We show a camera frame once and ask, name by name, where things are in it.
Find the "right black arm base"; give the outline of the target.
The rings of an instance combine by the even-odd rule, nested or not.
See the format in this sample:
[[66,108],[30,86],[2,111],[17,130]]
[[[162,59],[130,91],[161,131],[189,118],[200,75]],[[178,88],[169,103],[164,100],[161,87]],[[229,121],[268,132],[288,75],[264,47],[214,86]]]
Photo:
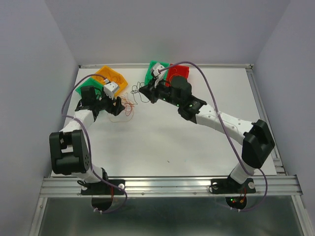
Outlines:
[[247,205],[247,195],[256,193],[255,184],[252,178],[248,178],[244,183],[239,184],[232,178],[215,178],[211,180],[208,187],[210,193],[227,194],[225,197],[229,207],[243,210]]

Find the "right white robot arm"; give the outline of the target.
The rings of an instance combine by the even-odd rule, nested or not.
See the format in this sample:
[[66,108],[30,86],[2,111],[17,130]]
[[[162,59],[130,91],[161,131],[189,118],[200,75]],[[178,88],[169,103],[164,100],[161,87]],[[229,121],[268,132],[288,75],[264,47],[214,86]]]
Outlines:
[[226,180],[226,186],[232,192],[244,187],[245,180],[263,166],[275,147],[265,121],[246,121],[217,111],[205,101],[193,96],[191,84],[181,76],[176,76],[169,85],[152,79],[141,87],[139,92],[151,103],[163,100],[177,106],[179,115],[185,120],[225,134],[230,143],[236,141],[241,144],[242,154],[238,157],[239,162]]

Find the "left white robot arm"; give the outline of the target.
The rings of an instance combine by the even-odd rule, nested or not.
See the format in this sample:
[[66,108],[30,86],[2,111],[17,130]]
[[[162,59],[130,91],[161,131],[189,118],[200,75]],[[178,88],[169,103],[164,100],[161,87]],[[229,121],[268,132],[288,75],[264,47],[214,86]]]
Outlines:
[[80,88],[79,100],[70,122],[59,132],[49,136],[52,170],[56,174],[75,176],[84,190],[93,188],[103,194],[109,190],[109,181],[103,168],[92,164],[91,142],[87,129],[96,121],[101,111],[114,116],[119,115],[125,106],[121,98],[115,97],[119,86],[109,82],[97,95],[93,86]]

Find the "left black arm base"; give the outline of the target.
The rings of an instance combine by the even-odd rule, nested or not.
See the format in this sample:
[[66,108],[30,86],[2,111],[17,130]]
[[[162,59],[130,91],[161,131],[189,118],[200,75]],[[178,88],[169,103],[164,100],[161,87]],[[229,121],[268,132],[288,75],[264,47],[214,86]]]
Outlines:
[[114,201],[115,197],[124,196],[124,193],[104,182],[86,183],[78,180],[81,186],[81,195],[91,196],[91,205],[95,212],[104,214],[112,213],[119,209],[119,203]]

